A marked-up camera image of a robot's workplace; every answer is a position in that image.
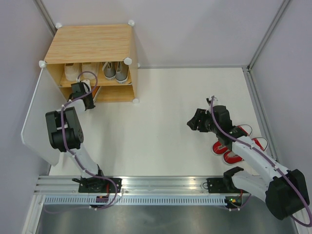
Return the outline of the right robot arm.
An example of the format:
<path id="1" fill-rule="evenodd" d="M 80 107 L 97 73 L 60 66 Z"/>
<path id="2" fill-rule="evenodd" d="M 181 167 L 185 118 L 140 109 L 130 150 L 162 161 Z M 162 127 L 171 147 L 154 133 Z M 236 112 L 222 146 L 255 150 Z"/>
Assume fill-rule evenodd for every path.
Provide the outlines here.
<path id="1" fill-rule="evenodd" d="M 254 195 L 279 220 L 308 209 L 310 199 L 303 173 L 298 169 L 289 170 L 262 151 L 244 129 L 232 124 L 225 106 L 215 105 L 211 111 L 197 109 L 187 125 L 193 131 L 214 133 L 221 145 L 257 172 L 251 175 L 241 167 L 227 170 L 222 181 L 225 191 L 244 190 Z"/>

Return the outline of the red sneaker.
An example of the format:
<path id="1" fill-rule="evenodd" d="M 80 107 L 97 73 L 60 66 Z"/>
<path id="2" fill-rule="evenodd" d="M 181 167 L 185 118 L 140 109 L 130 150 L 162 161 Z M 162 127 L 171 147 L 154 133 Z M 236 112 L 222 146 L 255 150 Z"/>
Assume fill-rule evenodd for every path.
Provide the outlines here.
<path id="1" fill-rule="evenodd" d="M 269 143 L 266 138 L 264 137 L 254 137 L 252 138 L 252 141 L 262 150 L 266 151 Z M 232 151 L 227 151 L 223 155 L 223 161 L 225 164 L 228 165 L 234 165 L 237 163 L 242 162 L 244 159 L 240 157 L 239 155 L 235 154 Z"/>
<path id="2" fill-rule="evenodd" d="M 253 132 L 253 129 L 250 125 L 248 124 L 241 124 L 237 125 L 238 128 L 240 128 L 242 131 L 244 131 L 248 136 L 251 135 Z M 213 146 L 212 146 L 212 152 L 215 155 L 222 155 L 226 152 L 228 152 L 229 149 L 226 146 L 223 146 L 219 141 L 217 141 Z"/>

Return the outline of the grey sneaker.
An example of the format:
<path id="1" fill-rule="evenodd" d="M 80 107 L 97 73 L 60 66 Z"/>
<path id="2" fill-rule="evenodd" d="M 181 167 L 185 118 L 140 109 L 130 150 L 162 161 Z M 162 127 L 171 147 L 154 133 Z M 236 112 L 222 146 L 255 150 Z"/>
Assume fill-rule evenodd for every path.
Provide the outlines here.
<path id="1" fill-rule="evenodd" d="M 116 81 L 119 84 L 123 84 L 128 80 L 128 70 L 129 66 L 125 64 L 123 61 L 119 61 L 117 63 Z"/>
<path id="2" fill-rule="evenodd" d="M 116 69 L 114 62 L 103 62 L 102 71 L 107 80 L 114 80 L 116 78 Z"/>

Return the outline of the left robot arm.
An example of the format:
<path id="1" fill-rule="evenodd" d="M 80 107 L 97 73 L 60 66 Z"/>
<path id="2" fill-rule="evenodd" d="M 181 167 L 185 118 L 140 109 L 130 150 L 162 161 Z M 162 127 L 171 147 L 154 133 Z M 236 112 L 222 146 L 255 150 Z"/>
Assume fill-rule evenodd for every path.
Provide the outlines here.
<path id="1" fill-rule="evenodd" d="M 106 180 L 98 164 L 90 157 L 83 145 L 84 134 L 78 119 L 77 110 L 88 110 L 95 107 L 92 91 L 86 83 L 77 82 L 71 85 L 72 93 L 60 110 L 45 114 L 48 138 L 53 149 L 65 153 L 80 170 L 81 190 L 94 190 L 101 193 L 106 189 Z"/>

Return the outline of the orange sneaker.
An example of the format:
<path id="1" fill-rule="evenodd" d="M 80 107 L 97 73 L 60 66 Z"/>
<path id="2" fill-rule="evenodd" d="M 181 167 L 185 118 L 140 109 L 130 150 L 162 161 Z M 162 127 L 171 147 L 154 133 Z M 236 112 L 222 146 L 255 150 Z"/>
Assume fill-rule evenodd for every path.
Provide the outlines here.
<path id="1" fill-rule="evenodd" d="M 102 87 L 101 86 L 97 86 L 96 89 L 92 92 L 92 96 L 93 96 L 93 102 L 96 101 L 99 93 L 101 92 Z"/>

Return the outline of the beige canvas shoe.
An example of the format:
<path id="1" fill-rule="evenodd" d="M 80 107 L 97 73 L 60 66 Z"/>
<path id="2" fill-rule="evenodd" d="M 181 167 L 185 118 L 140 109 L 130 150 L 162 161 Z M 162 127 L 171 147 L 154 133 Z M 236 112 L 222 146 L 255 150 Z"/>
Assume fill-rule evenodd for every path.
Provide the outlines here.
<path id="1" fill-rule="evenodd" d="M 99 62 L 84 62 L 81 68 L 83 79 L 94 80 L 98 76 Z"/>
<path id="2" fill-rule="evenodd" d="M 66 63 L 64 65 L 65 77 L 68 81 L 75 81 L 81 73 L 79 63 Z"/>

